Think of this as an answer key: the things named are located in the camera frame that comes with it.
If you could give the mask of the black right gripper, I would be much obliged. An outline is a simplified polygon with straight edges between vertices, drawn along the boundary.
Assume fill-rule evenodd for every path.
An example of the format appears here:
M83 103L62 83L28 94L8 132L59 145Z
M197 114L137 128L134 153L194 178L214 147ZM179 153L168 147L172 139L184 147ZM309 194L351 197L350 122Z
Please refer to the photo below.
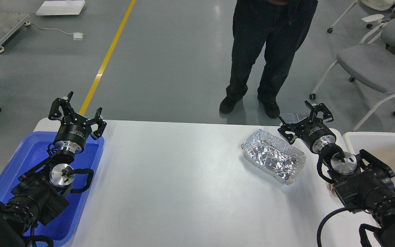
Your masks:
M295 123L287 123L279 117L281 126L278 132L289 144L301 139L312 153L319 154L323 147L336 142L336 135L324 124L333 122L334 116L324 103L304 103L310 109L309 116Z

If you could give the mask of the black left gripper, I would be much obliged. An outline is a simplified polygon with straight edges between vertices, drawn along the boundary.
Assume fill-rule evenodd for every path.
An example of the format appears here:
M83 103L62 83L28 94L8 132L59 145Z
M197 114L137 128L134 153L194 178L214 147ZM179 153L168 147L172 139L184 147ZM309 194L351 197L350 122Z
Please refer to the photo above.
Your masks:
M88 136L94 140L99 139L103 135L107 123L101 117L102 107L97 109L92 119L83 116L77 117L70 104L73 94L74 92L71 91L64 98L56 98L50 107L48 119L61 122L53 141L54 147L79 154L83 152ZM92 131L92 125L97 125L95 131Z

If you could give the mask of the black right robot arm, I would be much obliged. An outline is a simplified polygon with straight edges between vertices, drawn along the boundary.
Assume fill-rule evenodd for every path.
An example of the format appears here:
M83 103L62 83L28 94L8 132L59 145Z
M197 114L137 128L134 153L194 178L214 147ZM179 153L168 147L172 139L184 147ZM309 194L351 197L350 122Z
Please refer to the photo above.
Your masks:
M332 216L349 211L352 213L367 211L378 227L361 224L358 232L363 247L371 243L367 231L371 231L382 247L395 247L395 186L393 170L367 150L352 154L342 150L336 144L336 135L324 124L334 117L331 111L320 103L312 105L305 102L310 109L308 117L295 123L287 123L279 117L280 135L290 144L301 139L309 150L318 155L316 165L319 176L331 185L342 202L341 209L329 213L317 228L317 245L322 246L323 227Z

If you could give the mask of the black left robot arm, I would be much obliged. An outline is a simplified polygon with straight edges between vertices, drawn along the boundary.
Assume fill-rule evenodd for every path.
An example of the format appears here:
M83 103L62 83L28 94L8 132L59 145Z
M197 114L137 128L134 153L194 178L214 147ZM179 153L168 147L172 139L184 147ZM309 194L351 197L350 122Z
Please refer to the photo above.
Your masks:
M35 247L54 241L49 236L35 235L38 224L47 225L69 206L68 194L87 191L93 181L91 168L72 168L75 156L82 153L91 137L99 139L107 125L102 108L88 119L75 112L70 104L73 92L56 98L48 118L60 122L54 141L48 146L48 157L20 175L20 181L8 202L0 201L0 247Z

